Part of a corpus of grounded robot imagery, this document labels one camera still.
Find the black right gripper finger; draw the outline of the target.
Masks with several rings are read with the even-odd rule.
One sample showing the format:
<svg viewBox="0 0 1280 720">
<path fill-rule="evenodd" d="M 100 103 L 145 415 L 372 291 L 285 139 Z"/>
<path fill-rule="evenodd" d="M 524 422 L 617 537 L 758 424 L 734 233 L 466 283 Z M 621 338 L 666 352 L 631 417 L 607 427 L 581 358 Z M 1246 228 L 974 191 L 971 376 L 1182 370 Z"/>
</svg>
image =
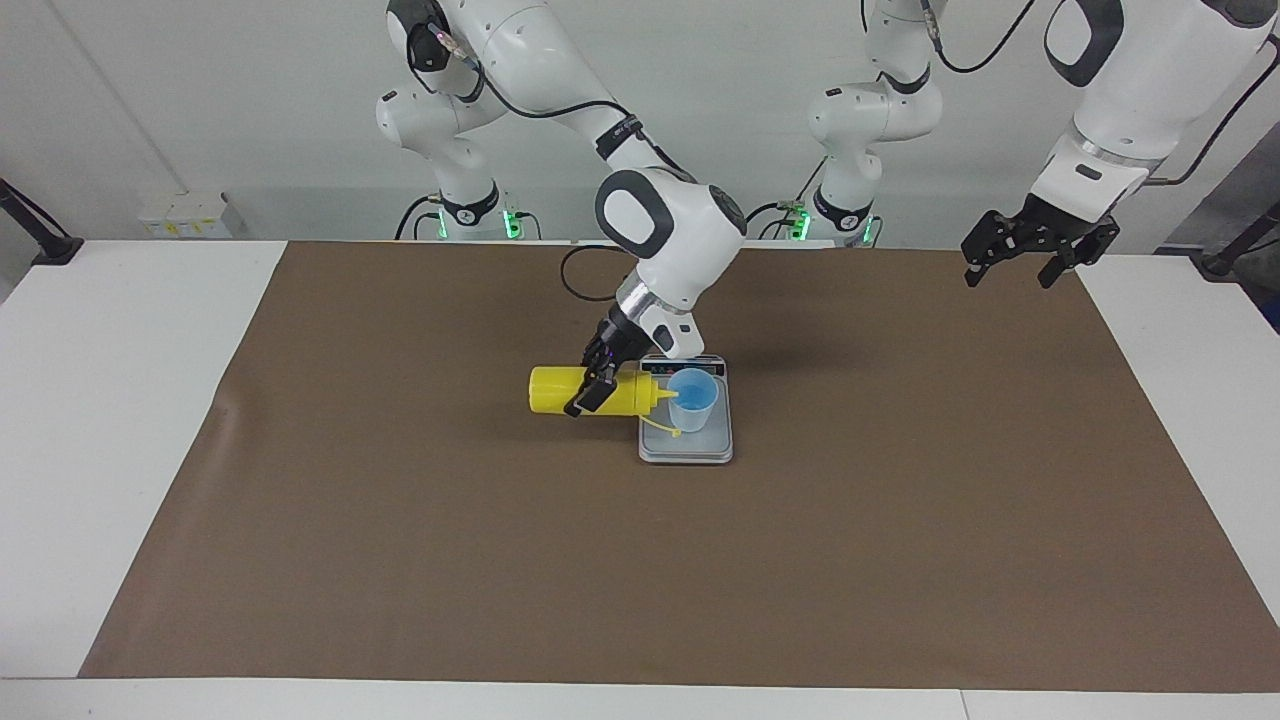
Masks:
<svg viewBox="0 0 1280 720">
<path fill-rule="evenodd" d="M 564 404 L 564 415 L 580 416 L 585 413 L 595 413 L 616 392 L 616 369 L 585 368 L 582 382 Z"/>
</svg>

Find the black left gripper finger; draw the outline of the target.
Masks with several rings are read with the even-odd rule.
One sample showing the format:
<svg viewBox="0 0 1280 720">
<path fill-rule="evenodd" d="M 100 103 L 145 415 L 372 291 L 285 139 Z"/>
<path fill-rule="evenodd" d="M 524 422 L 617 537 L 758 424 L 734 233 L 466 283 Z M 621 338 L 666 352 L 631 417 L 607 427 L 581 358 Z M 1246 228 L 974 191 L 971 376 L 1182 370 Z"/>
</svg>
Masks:
<svg viewBox="0 0 1280 720">
<path fill-rule="evenodd" d="M 1015 217 L 1005 217 L 998 210 L 988 210 L 973 225 L 963 241 L 968 287 L 975 288 L 993 265 L 1018 255 L 1016 227 Z"/>
<path fill-rule="evenodd" d="M 1096 264 L 1120 233 L 1116 222 L 1102 222 L 1073 243 L 1062 243 L 1038 273 L 1039 286 L 1052 287 L 1066 272 Z"/>
</svg>

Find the yellow squeeze bottle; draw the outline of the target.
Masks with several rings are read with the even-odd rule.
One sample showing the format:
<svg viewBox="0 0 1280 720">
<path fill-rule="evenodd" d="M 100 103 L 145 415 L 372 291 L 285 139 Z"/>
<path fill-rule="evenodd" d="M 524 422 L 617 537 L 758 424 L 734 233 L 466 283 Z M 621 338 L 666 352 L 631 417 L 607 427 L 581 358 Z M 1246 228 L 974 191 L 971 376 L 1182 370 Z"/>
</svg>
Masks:
<svg viewBox="0 0 1280 720">
<path fill-rule="evenodd" d="M 614 388 L 605 389 L 605 397 L 596 409 L 582 409 L 573 405 L 580 395 L 582 368 L 575 366 L 535 366 L 529 377 L 527 402 L 535 414 L 564 414 L 588 416 L 635 416 L 643 423 L 664 430 L 673 437 L 682 432 L 657 421 L 653 413 L 664 400 L 677 397 L 677 392 L 666 389 L 650 372 L 622 370 L 614 375 Z"/>
</svg>

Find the blue plastic cup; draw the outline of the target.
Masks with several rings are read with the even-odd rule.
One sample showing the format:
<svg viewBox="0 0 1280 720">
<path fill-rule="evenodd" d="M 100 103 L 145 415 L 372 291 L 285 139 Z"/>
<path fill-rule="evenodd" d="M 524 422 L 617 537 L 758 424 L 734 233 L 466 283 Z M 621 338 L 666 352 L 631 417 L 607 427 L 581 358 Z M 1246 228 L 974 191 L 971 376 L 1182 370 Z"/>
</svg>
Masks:
<svg viewBox="0 0 1280 720">
<path fill-rule="evenodd" d="M 671 424 L 681 433 L 701 430 L 721 396 L 716 377 L 692 366 L 672 374 L 666 388 L 672 393 L 667 398 Z"/>
</svg>

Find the silver digital kitchen scale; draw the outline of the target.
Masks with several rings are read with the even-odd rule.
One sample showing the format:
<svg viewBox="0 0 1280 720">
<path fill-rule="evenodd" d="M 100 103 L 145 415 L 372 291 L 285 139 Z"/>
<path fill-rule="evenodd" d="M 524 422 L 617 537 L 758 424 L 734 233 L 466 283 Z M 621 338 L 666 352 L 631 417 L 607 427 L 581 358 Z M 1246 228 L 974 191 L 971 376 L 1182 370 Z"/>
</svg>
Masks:
<svg viewBox="0 0 1280 720">
<path fill-rule="evenodd" d="M 728 462 L 733 456 L 728 368 L 723 357 L 701 355 L 686 360 L 671 360 L 654 354 L 640 361 L 640 369 L 655 375 L 663 388 L 667 387 L 672 374 L 690 366 L 700 368 L 716 377 L 719 384 L 719 400 L 712 410 L 708 423 L 699 432 L 673 437 L 640 421 L 637 451 L 640 457 L 648 462 L 719 465 Z M 660 401 L 653 416 L 657 421 L 672 427 L 667 400 Z"/>
</svg>

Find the black clamp stand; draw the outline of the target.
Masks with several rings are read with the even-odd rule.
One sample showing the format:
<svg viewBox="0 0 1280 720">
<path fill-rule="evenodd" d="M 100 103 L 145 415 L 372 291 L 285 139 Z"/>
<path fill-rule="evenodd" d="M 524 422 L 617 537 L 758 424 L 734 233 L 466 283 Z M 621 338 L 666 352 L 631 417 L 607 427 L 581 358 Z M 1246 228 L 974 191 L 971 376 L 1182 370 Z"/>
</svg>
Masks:
<svg viewBox="0 0 1280 720">
<path fill-rule="evenodd" d="M 84 246 L 84 238 L 70 234 L 49 211 L 3 177 L 0 210 L 38 245 L 32 266 L 64 266 Z"/>
<path fill-rule="evenodd" d="M 1208 281 L 1225 281 L 1240 258 L 1276 243 L 1280 243 L 1280 200 L 1221 249 L 1193 256 L 1192 264 Z"/>
</svg>

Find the brown table mat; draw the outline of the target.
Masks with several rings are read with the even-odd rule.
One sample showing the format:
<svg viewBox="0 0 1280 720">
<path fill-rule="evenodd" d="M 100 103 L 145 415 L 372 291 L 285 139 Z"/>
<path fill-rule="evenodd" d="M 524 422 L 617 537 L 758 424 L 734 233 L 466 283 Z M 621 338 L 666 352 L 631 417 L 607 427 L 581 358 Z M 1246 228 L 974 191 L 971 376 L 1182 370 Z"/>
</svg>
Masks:
<svg viewBox="0 0 1280 720">
<path fill-rule="evenodd" d="M 1280 626 L 1078 278 L 748 250 L 735 454 L 536 415 L 552 247 L 293 243 L 82 676 L 1280 692 Z"/>
</svg>

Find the white wall socket box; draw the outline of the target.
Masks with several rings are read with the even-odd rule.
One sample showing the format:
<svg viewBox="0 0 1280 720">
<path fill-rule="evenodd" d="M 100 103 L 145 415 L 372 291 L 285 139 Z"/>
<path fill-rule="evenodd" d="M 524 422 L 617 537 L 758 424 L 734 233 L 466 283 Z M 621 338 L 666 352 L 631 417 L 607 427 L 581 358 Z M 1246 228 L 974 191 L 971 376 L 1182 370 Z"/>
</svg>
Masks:
<svg viewBox="0 0 1280 720">
<path fill-rule="evenodd" d="M 142 197 L 137 222 L 163 240 L 229 240 L 236 236 L 234 213 L 221 192 L 151 193 Z"/>
</svg>

